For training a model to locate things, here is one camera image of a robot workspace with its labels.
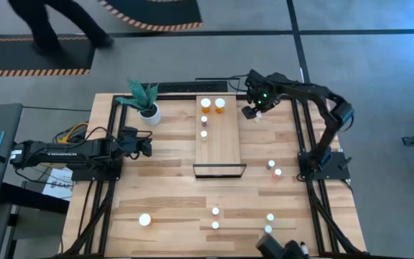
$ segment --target shoe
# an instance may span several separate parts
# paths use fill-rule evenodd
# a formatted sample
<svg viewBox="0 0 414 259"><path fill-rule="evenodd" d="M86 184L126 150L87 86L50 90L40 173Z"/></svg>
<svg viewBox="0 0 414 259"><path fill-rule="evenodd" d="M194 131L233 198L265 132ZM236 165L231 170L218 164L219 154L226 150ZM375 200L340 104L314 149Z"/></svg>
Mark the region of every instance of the shoe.
<svg viewBox="0 0 414 259"><path fill-rule="evenodd" d="M46 56L46 57L63 54L63 49L61 47L59 47L58 49L53 49L53 50L45 50L45 49L42 49L38 44L36 44L36 42L33 42L32 48L37 54Z"/></svg>
<svg viewBox="0 0 414 259"><path fill-rule="evenodd" d="M113 38L106 36L100 43L93 43L93 46L101 49L112 48L114 45Z"/></svg>

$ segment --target gray floor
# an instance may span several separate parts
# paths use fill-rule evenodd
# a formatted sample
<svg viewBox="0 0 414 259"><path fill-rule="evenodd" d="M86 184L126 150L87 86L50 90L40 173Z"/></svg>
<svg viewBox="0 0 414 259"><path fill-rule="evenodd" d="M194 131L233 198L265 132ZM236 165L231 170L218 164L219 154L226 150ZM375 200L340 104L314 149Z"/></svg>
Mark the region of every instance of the gray floor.
<svg viewBox="0 0 414 259"><path fill-rule="evenodd" d="M135 31L95 1L78 2L107 32ZM414 29L412 0L294 2L300 29ZM291 29L285 0L199 3L205 26L198 30ZM51 20L59 33L80 32L57 13L51 12ZM28 33L0 1L0 35ZM368 251L414 258L414 147L404 147L400 139L414 134L414 35L320 35L302 41L312 82L341 94L356 110L354 126L340 138L353 157L352 186ZM127 92L127 77L187 81L250 68L300 80L293 37L119 38L114 50L96 53L90 75L0 78L0 103L90 109L95 93ZM50 141L87 118L88 112L25 109L17 140ZM21 182L12 171L6 181ZM58 241L24 240L16 258L53 255Z"/></svg>

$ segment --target black pants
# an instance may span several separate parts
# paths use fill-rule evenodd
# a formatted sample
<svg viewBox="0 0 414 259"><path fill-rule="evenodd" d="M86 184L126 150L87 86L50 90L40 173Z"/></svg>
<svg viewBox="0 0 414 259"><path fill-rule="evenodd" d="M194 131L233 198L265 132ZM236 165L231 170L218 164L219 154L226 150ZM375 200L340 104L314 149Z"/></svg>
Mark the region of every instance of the black pants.
<svg viewBox="0 0 414 259"><path fill-rule="evenodd" d="M60 49L57 35L49 23L46 4L76 24L92 44L100 45L107 36L83 7L73 0L9 0L9 3L28 24L34 41L43 50Z"/></svg>

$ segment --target wooden board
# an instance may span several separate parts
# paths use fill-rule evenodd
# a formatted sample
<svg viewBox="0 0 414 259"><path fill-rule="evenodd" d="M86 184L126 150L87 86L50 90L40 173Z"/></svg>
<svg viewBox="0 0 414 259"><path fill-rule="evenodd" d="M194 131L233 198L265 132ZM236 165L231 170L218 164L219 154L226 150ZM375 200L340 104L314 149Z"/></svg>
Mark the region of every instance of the wooden board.
<svg viewBox="0 0 414 259"><path fill-rule="evenodd" d="M211 100L208 114L202 112L201 100ZM215 100L226 101L224 112L215 112ZM201 117L207 116L207 127L202 126ZM207 131L206 141L202 140L201 131ZM235 96L197 96L195 123L195 164L212 165L196 167L198 176L240 175L242 173L241 154L239 151L239 125L237 122L237 102Z"/></svg>
<svg viewBox="0 0 414 259"><path fill-rule="evenodd" d="M111 97L112 94L96 95L88 131L106 127ZM306 187L295 179L299 147L289 101L282 101L264 114L258 124L240 113L247 103L237 102L240 155L248 165L247 173L237 179L196 180L192 169L196 160L195 101L159 101L158 105L162 108L162 121L156 127L146 126L134 110L128 112L126 125L154 132L153 156L124 161L121 180L116 183L106 257L259 256L254 245L263 235L268 213L276 217L272 235L279 243L304 241L311 255L317 255ZM325 127L323 120L316 106L311 104L310 112L319 138ZM305 129L304 117L300 118ZM97 130L92 137L104 137L104 133ZM333 146L339 148L339 141L335 140ZM269 159L282 169L281 179L273 179L266 170ZM77 237L88 185L80 182L74 186L63 231L65 249ZM336 223L354 245L365 250L350 190L340 181L326 181L326 185ZM85 222L90 217L94 189L95 184ZM217 217L211 214L214 206L220 209ZM141 213L151 214L155 223L140 227L137 219ZM218 230L209 227L215 220L220 224ZM329 250L325 223L323 229ZM98 250L100 231L99 222L93 252Z"/></svg>

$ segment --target person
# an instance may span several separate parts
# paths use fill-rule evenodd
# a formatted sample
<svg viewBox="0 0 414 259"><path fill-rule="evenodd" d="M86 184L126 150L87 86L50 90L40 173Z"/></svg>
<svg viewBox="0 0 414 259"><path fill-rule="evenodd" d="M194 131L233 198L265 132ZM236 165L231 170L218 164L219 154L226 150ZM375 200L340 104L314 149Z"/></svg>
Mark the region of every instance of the person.
<svg viewBox="0 0 414 259"><path fill-rule="evenodd" d="M73 0L8 0L15 13L32 31L34 50L41 55L62 52L54 29L49 23L45 5L51 6L76 24L97 48L110 48L114 40L92 19L84 8Z"/></svg>

